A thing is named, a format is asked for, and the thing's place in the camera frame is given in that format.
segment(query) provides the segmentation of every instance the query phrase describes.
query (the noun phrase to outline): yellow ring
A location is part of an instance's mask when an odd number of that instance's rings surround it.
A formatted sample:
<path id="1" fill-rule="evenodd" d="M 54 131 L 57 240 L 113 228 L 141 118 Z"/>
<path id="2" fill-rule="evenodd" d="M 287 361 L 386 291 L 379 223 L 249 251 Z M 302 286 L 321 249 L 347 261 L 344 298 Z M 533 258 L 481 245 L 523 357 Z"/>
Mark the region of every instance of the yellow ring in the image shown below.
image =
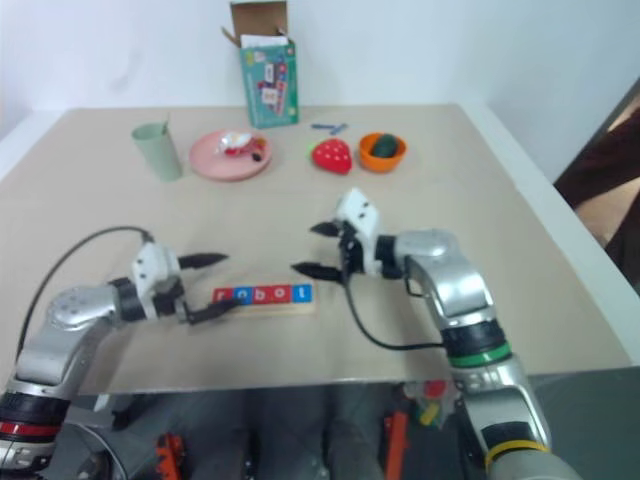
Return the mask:
<path id="1" fill-rule="evenodd" d="M 523 448 L 526 448 L 529 450 L 540 450 L 541 452 L 545 452 L 545 453 L 550 452 L 549 447 L 545 447 L 544 445 L 538 442 L 533 442 L 531 440 L 509 440 L 508 442 L 499 443 L 498 445 L 493 447 L 491 450 L 489 450 L 489 453 L 487 453 L 487 456 L 485 457 L 485 460 L 484 460 L 484 466 L 485 468 L 489 468 L 489 466 L 493 462 L 493 459 L 496 457 L 496 455 L 499 455 L 502 452 L 506 452 L 507 450 L 523 449 Z"/>

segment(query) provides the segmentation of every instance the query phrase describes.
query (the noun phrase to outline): white table edge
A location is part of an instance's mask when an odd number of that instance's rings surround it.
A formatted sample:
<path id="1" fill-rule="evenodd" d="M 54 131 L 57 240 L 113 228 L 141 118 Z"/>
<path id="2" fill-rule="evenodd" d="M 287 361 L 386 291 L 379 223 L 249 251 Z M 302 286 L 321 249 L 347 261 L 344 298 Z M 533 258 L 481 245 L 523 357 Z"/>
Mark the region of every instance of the white table edge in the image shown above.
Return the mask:
<path id="1" fill-rule="evenodd" d="M 632 364 L 640 365 L 638 294 L 495 113 L 482 103 L 461 107 L 576 272 Z"/>
<path id="2" fill-rule="evenodd" d="M 0 139 L 0 181 L 60 120 L 66 110 L 39 110 L 24 118 Z"/>

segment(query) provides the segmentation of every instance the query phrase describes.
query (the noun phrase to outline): orange tool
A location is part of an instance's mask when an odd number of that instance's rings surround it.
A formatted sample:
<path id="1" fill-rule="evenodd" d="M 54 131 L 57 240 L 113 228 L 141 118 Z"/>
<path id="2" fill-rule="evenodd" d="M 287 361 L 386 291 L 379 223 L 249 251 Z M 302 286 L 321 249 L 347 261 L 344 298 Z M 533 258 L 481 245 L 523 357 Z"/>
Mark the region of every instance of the orange tool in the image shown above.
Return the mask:
<path id="1" fill-rule="evenodd" d="M 184 460 L 184 443 L 182 437 L 165 433 L 156 443 L 158 465 L 156 471 L 162 480 L 182 480 L 180 465 Z"/>
<path id="2" fill-rule="evenodd" d="M 404 412 L 394 412 L 391 417 L 384 420 L 389 449 L 387 450 L 387 462 L 384 469 L 385 480 L 400 480 L 402 478 L 402 463 L 404 451 L 409 448 L 407 442 L 407 424 L 409 418 Z"/>

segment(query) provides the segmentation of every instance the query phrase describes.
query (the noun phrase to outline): green box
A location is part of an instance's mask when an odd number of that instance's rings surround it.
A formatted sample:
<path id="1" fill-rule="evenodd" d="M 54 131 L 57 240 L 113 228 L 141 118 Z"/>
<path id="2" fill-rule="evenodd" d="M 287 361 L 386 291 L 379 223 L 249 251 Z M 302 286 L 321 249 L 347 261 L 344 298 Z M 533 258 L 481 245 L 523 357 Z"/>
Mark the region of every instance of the green box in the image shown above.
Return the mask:
<path id="1" fill-rule="evenodd" d="M 298 123 L 296 46 L 285 35 L 286 1 L 234 2 L 231 18 L 235 36 L 222 29 L 239 49 L 249 119 L 255 128 Z M 241 48 L 243 34 L 286 39 L 286 45 Z"/>

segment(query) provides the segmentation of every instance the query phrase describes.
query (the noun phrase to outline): toy strawberry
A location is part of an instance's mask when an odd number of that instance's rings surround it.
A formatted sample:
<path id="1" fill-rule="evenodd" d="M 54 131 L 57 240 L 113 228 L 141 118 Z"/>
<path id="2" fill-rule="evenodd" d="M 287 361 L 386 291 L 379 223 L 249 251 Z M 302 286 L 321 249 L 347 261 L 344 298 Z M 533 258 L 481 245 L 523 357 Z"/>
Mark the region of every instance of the toy strawberry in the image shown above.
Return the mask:
<path id="1" fill-rule="evenodd" d="M 311 159 L 320 168 L 346 175 L 351 170 L 351 151 L 349 145 L 338 138 L 319 143 L 311 152 Z"/>

